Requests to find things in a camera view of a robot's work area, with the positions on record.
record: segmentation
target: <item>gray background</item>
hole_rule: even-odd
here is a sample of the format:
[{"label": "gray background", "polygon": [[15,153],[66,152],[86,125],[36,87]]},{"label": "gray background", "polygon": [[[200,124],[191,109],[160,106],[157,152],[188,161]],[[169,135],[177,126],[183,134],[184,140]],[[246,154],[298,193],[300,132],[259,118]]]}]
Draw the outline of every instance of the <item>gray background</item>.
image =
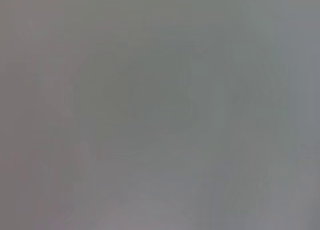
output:
[{"label": "gray background", "polygon": [[319,229],[319,0],[0,0],[0,227]]}]

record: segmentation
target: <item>gray surface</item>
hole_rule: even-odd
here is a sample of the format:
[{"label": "gray surface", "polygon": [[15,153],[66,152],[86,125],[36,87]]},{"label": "gray surface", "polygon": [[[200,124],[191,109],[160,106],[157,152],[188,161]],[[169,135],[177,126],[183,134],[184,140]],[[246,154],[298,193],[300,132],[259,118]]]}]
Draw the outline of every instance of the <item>gray surface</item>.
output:
[{"label": "gray surface", "polygon": [[319,228],[319,0],[0,0],[0,228]]}]

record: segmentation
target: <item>gray wall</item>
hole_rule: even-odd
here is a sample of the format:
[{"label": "gray wall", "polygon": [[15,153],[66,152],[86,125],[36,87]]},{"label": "gray wall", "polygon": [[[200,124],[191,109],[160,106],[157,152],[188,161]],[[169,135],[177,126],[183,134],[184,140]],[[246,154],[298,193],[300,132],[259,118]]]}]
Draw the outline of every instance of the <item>gray wall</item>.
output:
[{"label": "gray wall", "polygon": [[319,0],[0,0],[0,227],[318,229]]}]

